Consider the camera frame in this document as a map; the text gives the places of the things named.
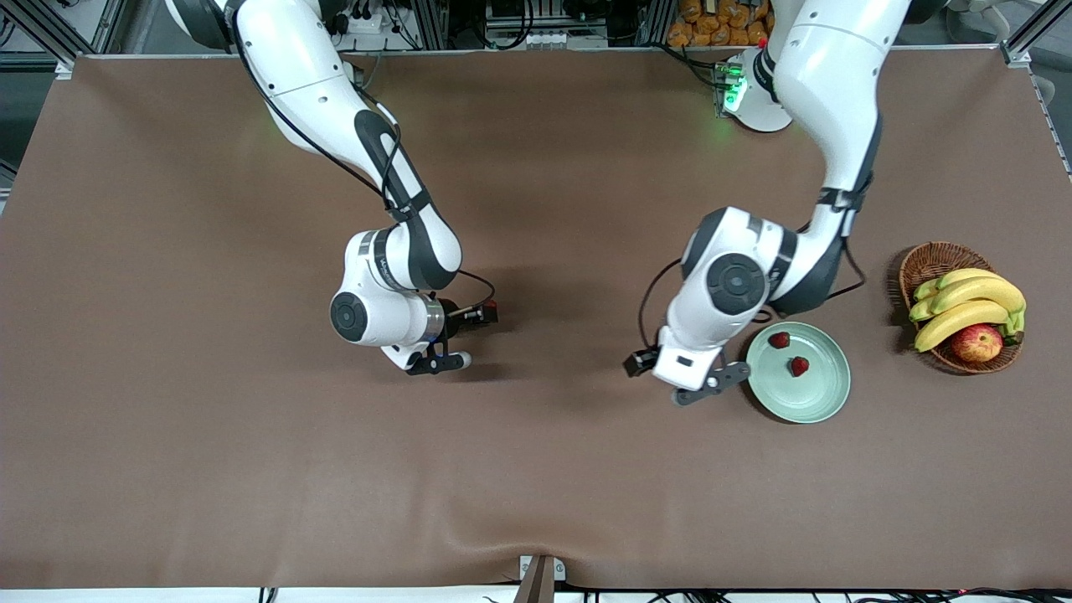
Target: wicker basket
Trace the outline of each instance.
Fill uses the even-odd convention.
[[[898,274],[900,294],[905,298],[906,307],[911,308],[912,304],[914,304],[912,294],[918,286],[930,279],[938,278],[959,268],[983,268],[984,270],[997,273],[994,266],[991,266],[991,263],[983,259],[982,255],[955,242],[925,242],[908,252],[904,262],[900,263],[900,273]],[[915,329],[919,330],[921,326],[917,323]],[[1023,342],[1015,345],[1006,345],[1001,349],[1000,354],[985,363],[966,363],[957,358],[950,349],[949,341],[942,341],[937,348],[930,350],[930,353],[941,364],[950,368],[969,374],[979,374],[997,372],[1011,365],[1019,356],[1023,347]]]

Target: black cable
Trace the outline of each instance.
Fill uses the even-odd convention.
[[[249,59],[249,57],[245,56],[245,45],[247,45],[247,43],[242,42],[242,34],[241,34],[240,31],[238,31],[238,11],[237,10],[234,13],[232,13],[232,15],[230,15],[230,29],[232,29],[232,32],[233,32],[233,34],[235,36],[235,46],[238,48],[238,58],[241,59],[241,61],[242,61],[242,68],[245,69],[247,75],[249,75],[250,79],[253,80],[253,87],[257,89],[257,92],[260,94],[260,98],[264,99],[265,104],[267,104],[268,107],[271,108],[272,113],[274,113],[277,116],[279,116],[279,118],[281,120],[283,120],[283,123],[286,123],[291,128],[291,130],[294,130],[295,133],[297,133],[298,136],[300,136],[301,139],[304,141],[309,146],[313,147],[314,149],[316,149],[317,151],[319,151],[321,155],[323,155],[324,157],[328,158],[331,161],[331,163],[334,163],[339,167],[342,167],[344,172],[346,172],[351,176],[357,178],[358,181],[360,181],[366,187],[369,187],[370,190],[372,190],[372,191],[374,191],[376,193],[381,193],[379,188],[377,188],[375,185],[373,185],[371,181],[369,181],[368,178],[366,178],[364,176],[361,176],[353,167],[351,167],[349,165],[346,165],[345,163],[343,163],[342,161],[340,161],[336,156],[333,156],[330,152],[328,152],[324,147],[317,145],[312,138],[310,138],[304,132],[302,132],[301,129],[299,129],[297,126],[295,126],[294,122],[291,121],[291,118],[288,118],[286,115],[284,115],[283,112],[279,108],[279,106],[276,105],[276,102],[272,101],[271,98],[268,97],[268,93],[265,92],[264,88],[260,87],[260,83],[257,82],[257,78],[253,75],[253,69],[250,67],[250,59]],[[337,70],[340,69],[339,65],[334,65],[334,68]]]
[[[647,306],[647,298],[652,296],[652,291],[655,289],[655,284],[659,282],[659,279],[664,275],[670,271],[678,264],[681,264],[681,258],[670,262],[659,270],[659,274],[655,275],[652,282],[647,284],[647,291],[644,292],[644,296],[640,298],[640,310],[637,311],[637,326],[640,328],[640,340],[644,342],[644,348],[651,350],[654,345],[647,341],[647,333],[644,332],[644,307]]]
[[[394,144],[391,145],[391,151],[387,153],[387,163],[384,164],[384,170],[383,172],[379,173],[379,182],[381,182],[379,197],[384,201],[384,210],[390,211],[391,202],[387,198],[387,177],[390,175],[390,171],[394,166],[394,157],[399,152],[399,147],[402,146],[402,126],[400,126],[398,121],[393,119],[394,115],[391,114],[390,111],[388,111],[385,105],[381,104],[381,102],[377,101],[372,94],[370,94],[364,88],[359,86],[354,86],[354,90],[357,90],[357,93],[363,97],[364,100],[379,107],[379,111],[386,112],[391,115],[391,128],[393,128],[394,130]]]
[[[717,63],[709,63],[705,61],[698,61],[696,59],[690,59],[688,58],[687,55],[684,54],[679,55],[678,53],[674,52],[673,47],[667,46],[666,44],[660,44],[658,42],[652,42],[651,44],[647,44],[647,46],[651,46],[652,48],[659,48],[664,53],[673,57],[675,60],[681,61],[685,64],[690,64],[694,67],[700,67],[704,69],[715,69],[715,67],[717,65]]]
[[[861,286],[867,284],[867,277],[864,275],[864,271],[860,269],[860,265],[857,264],[855,258],[852,256],[852,250],[849,249],[849,239],[845,238],[844,241],[845,241],[845,259],[849,261],[849,265],[852,266],[852,270],[857,273],[857,278],[859,278],[860,280],[855,284],[850,284],[845,289],[840,289],[838,291],[835,291],[834,293],[831,293],[830,295],[827,296],[828,302],[833,299],[834,297],[837,297],[838,295],[848,293],[850,291],[855,291]]]
[[[708,79],[706,77],[703,76],[702,73],[700,73],[699,71],[697,71],[699,69],[698,65],[694,64],[694,61],[690,61],[688,59],[688,55],[685,53],[685,47],[684,46],[681,47],[681,56],[682,56],[683,59],[685,59],[685,64],[688,65],[688,70],[693,72],[693,75],[695,75],[697,79],[699,79],[700,82],[703,82],[705,85],[708,85],[712,89],[717,88],[717,85],[713,80]]]
[[[972,588],[969,590],[961,590],[949,595],[942,595],[947,601],[953,601],[954,599],[959,599],[962,597],[968,597],[970,594],[993,594],[998,597],[1006,597],[1009,599],[1018,599],[1021,601],[1028,601],[1030,603],[1043,603],[1041,599],[1036,597],[1032,591],[1017,591],[1017,590],[1001,590],[999,588]],[[936,597],[932,597],[928,593],[913,594],[913,597],[920,598],[926,603],[935,603]]]
[[[525,0],[525,6],[528,8],[528,27],[525,27],[525,14],[524,9],[521,13],[521,31],[518,32],[518,39],[506,46],[500,47],[500,50],[509,50],[510,48],[517,48],[522,42],[528,39],[528,34],[533,32],[533,26],[536,25],[536,10],[533,8],[533,0]]]
[[[458,270],[458,274],[462,275],[463,277],[468,277],[468,278],[471,278],[471,279],[473,279],[475,281],[482,282],[483,284],[488,285],[488,295],[486,295],[483,299],[477,302],[476,304],[473,304],[472,306],[466,306],[464,308],[460,308],[458,310],[455,310],[453,312],[450,312],[451,315],[457,315],[457,314],[465,313],[465,312],[468,312],[470,310],[473,310],[474,308],[479,308],[480,306],[483,306],[488,302],[491,302],[491,299],[495,296],[495,285],[490,280],[488,280],[488,279],[486,279],[486,278],[483,278],[483,277],[481,277],[479,275],[474,275],[473,273],[468,273],[468,271],[465,271],[465,270]]]
[[[405,20],[402,19],[402,13],[399,11],[399,5],[394,2],[394,0],[388,0],[388,2],[390,2],[390,8],[394,9],[394,14],[391,14],[391,10],[388,8],[387,3],[384,4],[384,10],[387,11],[387,16],[391,19],[391,23],[399,26],[398,33],[402,38],[402,41],[408,44],[414,50],[420,50],[421,46],[417,44],[416,39],[414,39],[413,34],[410,33],[410,28],[406,27]]]
[[[6,15],[4,15],[4,17],[3,17],[3,27],[0,27],[0,35],[4,35],[3,32],[4,32],[4,30],[8,29],[8,26],[11,26],[11,29],[8,30],[8,35],[4,36],[3,42],[0,42],[0,46],[3,46],[4,44],[11,42],[11,36],[15,35],[15,30],[18,29],[18,26],[16,26],[14,23],[12,23],[12,20],[9,19]]]
[[[528,39],[528,34],[533,31],[533,26],[536,25],[536,10],[533,6],[532,0],[525,0],[525,6],[528,9],[528,25],[525,25],[525,12],[524,9],[521,10],[521,31],[518,32],[518,36],[513,42],[507,44],[506,46],[500,46],[490,42],[483,33],[480,32],[480,24],[487,25],[487,19],[479,14],[479,8],[482,5],[481,2],[474,2],[474,11],[470,15],[473,18],[473,34],[476,39],[483,45],[485,48],[493,48],[496,50],[509,50],[510,48],[516,48],[521,45],[522,42]]]

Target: strawberry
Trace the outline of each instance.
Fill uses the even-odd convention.
[[[775,333],[766,340],[775,350],[784,350],[789,347],[789,334],[786,332]]]
[[[808,362],[807,358],[796,356],[789,361],[789,372],[793,373],[793,377],[800,377],[807,372]]]

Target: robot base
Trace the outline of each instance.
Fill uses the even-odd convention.
[[[730,68],[740,68],[741,75],[719,74],[719,79],[728,85],[717,93],[719,115],[732,116],[749,130],[777,132],[789,126],[792,118],[756,83],[751,65],[759,53],[759,48],[748,48],[726,61]]]

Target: light green plate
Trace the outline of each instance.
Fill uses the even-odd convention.
[[[789,347],[778,350],[768,341],[775,333],[789,334]],[[789,361],[803,356],[808,370],[789,372]],[[793,423],[818,423],[834,416],[849,397],[852,382],[845,352],[829,335],[804,323],[783,322],[759,332],[747,354],[748,385],[775,415]]]

